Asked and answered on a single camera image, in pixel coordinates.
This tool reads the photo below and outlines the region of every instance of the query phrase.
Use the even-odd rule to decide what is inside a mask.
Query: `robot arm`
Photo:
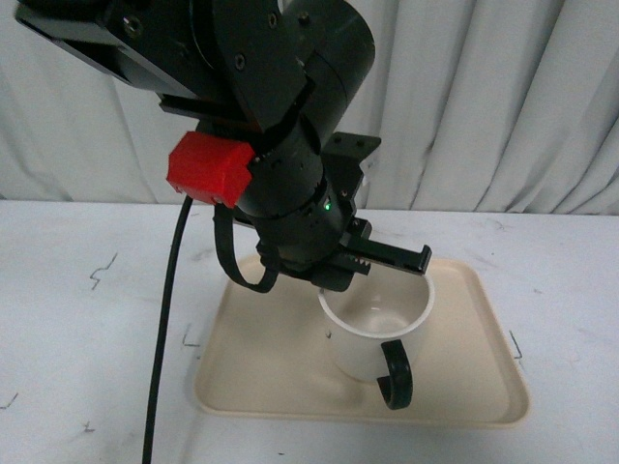
[[[374,58],[343,0],[20,0],[16,19],[104,73],[199,120],[170,156],[168,181],[216,204],[220,263],[269,291],[279,273],[345,290],[368,261],[423,274],[421,253],[371,241],[356,218],[359,164],[380,139],[335,127]],[[254,227],[266,268],[238,272],[232,222]]]

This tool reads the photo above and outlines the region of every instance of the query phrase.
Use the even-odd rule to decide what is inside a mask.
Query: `red part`
[[[247,142],[187,132],[170,153],[167,181],[195,200],[233,208],[251,182],[254,156]]]

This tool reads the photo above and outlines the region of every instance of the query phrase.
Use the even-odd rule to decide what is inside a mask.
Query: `white table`
[[[178,212],[0,202],[2,464],[140,461]],[[192,381],[202,348],[193,345],[204,346],[227,283],[211,216],[193,208],[181,249],[155,462],[619,462],[619,217],[359,214],[375,240],[427,243],[471,265],[513,332],[530,415],[509,430],[467,430],[200,411]],[[238,228],[239,258],[255,237]]]

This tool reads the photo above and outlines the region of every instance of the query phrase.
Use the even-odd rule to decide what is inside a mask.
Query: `white curtain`
[[[356,0],[377,56],[340,128],[380,135],[371,208],[619,214],[619,2]],[[177,202],[194,121],[0,6],[0,195]]]

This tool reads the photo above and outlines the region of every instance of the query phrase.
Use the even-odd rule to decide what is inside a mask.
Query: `plastic tray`
[[[254,281],[263,272],[257,257],[241,271]],[[236,417],[515,424],[528,411],[528,392],[478,275],[444,259],[434,259],[428,271],[436,302],[412,366],[410,407],[387,409],[376,384],[358,382],[333,364],[317,289],[284,275],[266,295],[229,282],[195,377],[200,404]]]

